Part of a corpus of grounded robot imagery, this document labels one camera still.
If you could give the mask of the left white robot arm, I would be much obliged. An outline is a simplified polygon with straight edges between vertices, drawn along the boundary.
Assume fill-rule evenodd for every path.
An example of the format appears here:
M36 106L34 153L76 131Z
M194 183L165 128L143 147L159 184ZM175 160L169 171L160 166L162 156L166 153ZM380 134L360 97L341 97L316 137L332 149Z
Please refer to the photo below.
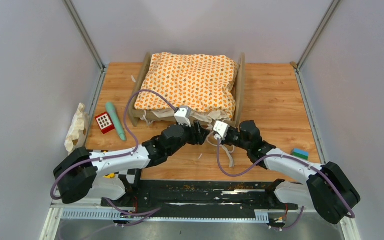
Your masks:
M209 134L210 131L197 120L190 124L177 121L161 134L133 148L111 152L77 148L53 170L55 183L51 198L64 204L76 203L89 194L96 179L111 173L161 165L187 144L203 145Z

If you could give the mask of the white rope tie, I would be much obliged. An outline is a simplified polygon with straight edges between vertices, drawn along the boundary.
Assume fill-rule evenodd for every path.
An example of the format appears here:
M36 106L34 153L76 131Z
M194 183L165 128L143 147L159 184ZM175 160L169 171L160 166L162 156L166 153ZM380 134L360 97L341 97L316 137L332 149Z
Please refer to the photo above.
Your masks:
M235 160L234 160L234 158L232 156L232 153L235 151L235 147L233 147L232 150L229 150L227 147L225 147L223 144L221 144L221 140L220 139L217 140L216 160L217 160L217 164L218 164L220 169L222 169L221 160L220 160L221 150L223 150L225 152L226 156L228 157L228 160L229 160L228 167L229 168L233 168L235 166Z

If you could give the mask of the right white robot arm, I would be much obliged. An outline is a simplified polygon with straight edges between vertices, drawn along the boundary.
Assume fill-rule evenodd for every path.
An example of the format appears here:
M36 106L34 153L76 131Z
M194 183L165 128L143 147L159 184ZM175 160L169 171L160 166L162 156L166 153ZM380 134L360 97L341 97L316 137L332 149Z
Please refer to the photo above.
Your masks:
M284 203L311 207L331 224L338 224L345 217L356 217L353 208L361 197L338 164L313 163L285 153L263 140L253 120L242 122L238 128L218 120L212 130L218 147L228 145L246 151L252 165L243 175L261 167L295 181L283 181L265 195L270 208L278 209Z

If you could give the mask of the white duck pillow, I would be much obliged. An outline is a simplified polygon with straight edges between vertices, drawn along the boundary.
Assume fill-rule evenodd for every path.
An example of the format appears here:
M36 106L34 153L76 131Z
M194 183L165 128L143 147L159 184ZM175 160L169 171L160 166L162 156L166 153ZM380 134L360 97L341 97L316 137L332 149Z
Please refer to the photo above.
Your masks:
M90 116L85 110L86 106L83 103L79 103L72 118L70 128L64 141L65 149L69 155L74 150L83 147L86 143Z

